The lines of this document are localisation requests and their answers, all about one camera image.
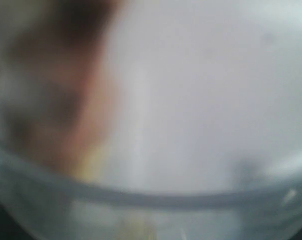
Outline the clear plastic shaker cup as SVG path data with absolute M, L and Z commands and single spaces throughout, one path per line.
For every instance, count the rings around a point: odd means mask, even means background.
M 11 44 L 52 0 L 0 0 Z M 0 206 L 37 240 L 287 240 L 302 229 L 302 0 L 122 0 L 105 155 L 86 178 L 7 142 Z

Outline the wooden cube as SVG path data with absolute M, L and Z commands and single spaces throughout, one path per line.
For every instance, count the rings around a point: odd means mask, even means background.
M 11 44 L 0 100 L 7 142 L 26 159 L 86 178 L 105 155 L 116 87 L 105 63 L 120 0 L 54 0 Z

